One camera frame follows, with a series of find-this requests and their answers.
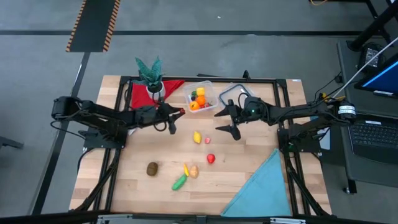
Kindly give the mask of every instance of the white cable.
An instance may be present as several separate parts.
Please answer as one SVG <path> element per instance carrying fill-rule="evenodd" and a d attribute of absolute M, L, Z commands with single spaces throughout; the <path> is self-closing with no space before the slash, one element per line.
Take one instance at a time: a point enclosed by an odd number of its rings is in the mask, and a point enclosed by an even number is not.
<path fill-rule="evenodd" d="M 344 90 L 344 88 L 346 88 L 347 86 L 348 86 L 348 84 L 351 82 L 351 81 L 353 81 L 353 79 L 360 73 L 360 72 L 362 72 L 362 70 L 367 66 L 367 65 L 369 65 L 369 63 L 371 63 L 377 56 L 379 56 L 381 53 L 383 53 L 383 51 L 385 51 L 387 48 L 389 48 L 395 41 L 397 41 L 398 40 L 398 37 L 395 39 L 395 40 L 393 40 L 389 45 L 387 45 L 386 47 L 384 47 L 379 53 L 377 53 L 370 61 L 368 61 L 364 66 L 362 66 L 362 68 L 361 69 L 359 69 L 356 73 L 355 73 L 355 75 L 350 79 L 350 80 L 348 80 L 348 82 L 346 82 L 346 84 L 345 85 L 343 85 L 343 87 L 339 90 L 339 91 L 337 91 L 337 93 L 332 97 L 332 98 L 336 98 L 336 96 L 341 92 L 341 91 L 343 91 Z"/>

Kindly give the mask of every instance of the green plant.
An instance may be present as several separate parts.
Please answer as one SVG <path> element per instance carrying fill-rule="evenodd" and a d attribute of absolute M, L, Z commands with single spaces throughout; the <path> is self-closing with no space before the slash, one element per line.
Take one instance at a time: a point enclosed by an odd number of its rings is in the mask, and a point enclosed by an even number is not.
<path fill-rule="evenodd" d="M 141 72 L 139 74 L 141 80 L 133 80 L 135 84 L 146 85 L 150 90 L 157 89 L 158 86 L 162 86 L 162 61 L 159 59 L 159 56 L 156 57 L 151 69 L 149 69 L 139 58 L 136 58 L 136 63 Z"/>

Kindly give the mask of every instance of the red toy apple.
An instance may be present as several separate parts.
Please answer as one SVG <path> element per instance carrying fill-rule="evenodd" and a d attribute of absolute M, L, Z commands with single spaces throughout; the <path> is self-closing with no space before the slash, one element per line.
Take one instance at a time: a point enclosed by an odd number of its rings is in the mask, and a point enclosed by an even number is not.
<path fill-rule="evenodd" d="M 216 160 L 216 156 L 214 154 L 207 155 L 207 161 L 212 164 Z"/>

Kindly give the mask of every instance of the yellow toy lemon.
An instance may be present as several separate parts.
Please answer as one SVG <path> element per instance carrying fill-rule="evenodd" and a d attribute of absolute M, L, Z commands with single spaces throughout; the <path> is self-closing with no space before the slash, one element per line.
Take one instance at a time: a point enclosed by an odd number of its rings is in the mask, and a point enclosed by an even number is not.
<path fill-rule="evenodd" d="M 199 132 L 195 131 L 195 132 L 193 133 L 193 141 L 196 142 L 196 143 L 198 143 L 198 144 L 200 144 L 200 142 L 201 142 L 201 135 L 200 135 Z"/>

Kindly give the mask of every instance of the laptop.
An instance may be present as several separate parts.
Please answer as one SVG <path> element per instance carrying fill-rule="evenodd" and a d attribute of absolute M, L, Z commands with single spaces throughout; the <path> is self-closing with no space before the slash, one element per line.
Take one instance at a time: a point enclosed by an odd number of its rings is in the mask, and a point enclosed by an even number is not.
<path fill-rule="evenodd" d="M 398 54 L 373 76 L 355 84 L 355 88 L 373 91 L 380 97 L 396 98 L 398 103 Z M 349 127 L 349 136 L 355 155 L 398 165 L 398 119 L 359 113 L 354 125 Z"/>

